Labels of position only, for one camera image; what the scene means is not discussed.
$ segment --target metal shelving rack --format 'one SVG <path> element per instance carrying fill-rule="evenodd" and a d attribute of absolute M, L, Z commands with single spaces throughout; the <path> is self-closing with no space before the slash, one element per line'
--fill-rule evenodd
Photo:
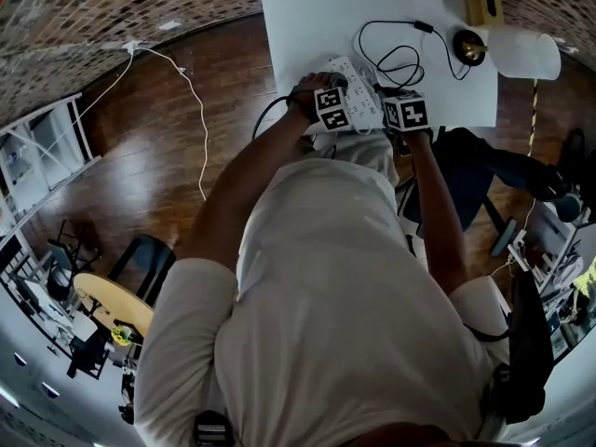
<path fill-rule="evenodd" d="M 20 229 L 31 217 L 101 159 L 89 148 L 76 107 L 80 96 L 48 104 L 0 129 L 0 250 L 15 235 L 24 241 Z"/>

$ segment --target hand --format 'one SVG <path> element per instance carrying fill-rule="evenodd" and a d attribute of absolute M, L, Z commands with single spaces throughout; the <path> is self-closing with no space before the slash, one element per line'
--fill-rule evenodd
<path fill-rule="evenodd" d="M 308 108 L 309 115 L 313 115 L 316 111 L 315 105 L 315 91 L 317 89 L 328 89 L 331 81 L 331 73 L 311 73 L 303 77 L 300 82 L 292 89 L 292 97 L 303 103 L 305 108 Z M 301 105 L 291 102 L 290 110 L 299 110 L 304 112 Z"/>
<path fill-rule="evenodd" d="M 432 138 L 432 135 L 428 134 L 426 130 L 404 131 L 400 134 L 400 136 L 405 143 L 408 144 L 408 147 L 411 151 L 430 147 L 430 141 Z"/>

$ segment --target black and white marker cube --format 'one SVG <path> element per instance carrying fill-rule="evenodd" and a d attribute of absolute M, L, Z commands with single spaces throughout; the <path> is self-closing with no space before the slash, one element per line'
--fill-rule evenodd
<path fill-rule="evenodd" d="M 315 91 L 317 115 L 329 132 L 352 130 L 345 95 L 341 88 Z"/>
<path fill-rule="evenodd" d="M 416 92 L 383 99 L 386 124 L 400 131 L 428 128 L 425 99 Z"/>

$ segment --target brick wall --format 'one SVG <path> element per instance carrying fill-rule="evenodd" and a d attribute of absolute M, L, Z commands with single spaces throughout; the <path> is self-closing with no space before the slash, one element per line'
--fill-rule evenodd
<path fill-rule="evenodd" d="M 565 39 L 596 67 L 596 0 L 503 0 L 509 23 Z M 0 123 L 73 93 L 150 45 L 261 9 L 260 0 L 3 0 Z M 169 20 L 183 25 L 160 31 Z"/>

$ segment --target white wall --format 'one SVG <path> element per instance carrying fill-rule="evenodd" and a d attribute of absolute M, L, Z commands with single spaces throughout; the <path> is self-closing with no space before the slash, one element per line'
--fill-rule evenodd
<path fill-rule="evenodd" d="M 550 375 L 547 398 L 539 415 L 508 429 L 506 439 L 524 441 L 539 437 L 557 420 L 596 399 L 596 329 L 588 333 Z"/>
<path fill-rule="evenodd" d="M 82 372 L 71 379 L 66 375 L 70 359 L 60 351 L 59 357 L 54 356 L 47 350 L 48 345 L 49 340 L 0 287 L 0 384 L 32 411 L 51 416 L 45 394 L 32 389 L 31 378 L 21 373 L 28 369 L 33 373 L 33 384 L 38 386 L 45 381 L 60 392 L 60 397 L 51 401 L 51 407 L 90 432 L 92 441 L 104 447 L 143 447 L 134 427 L 126 424 L 118 411 L 118 405 L 123 404 L 121 370 L 107 361 L 100 380 Z M 26 368 L 14 361 L 15 350 L 27 360 Z M 54 417 L 54 422 L 64 422 L 64 416 L 55 413 Z"/>

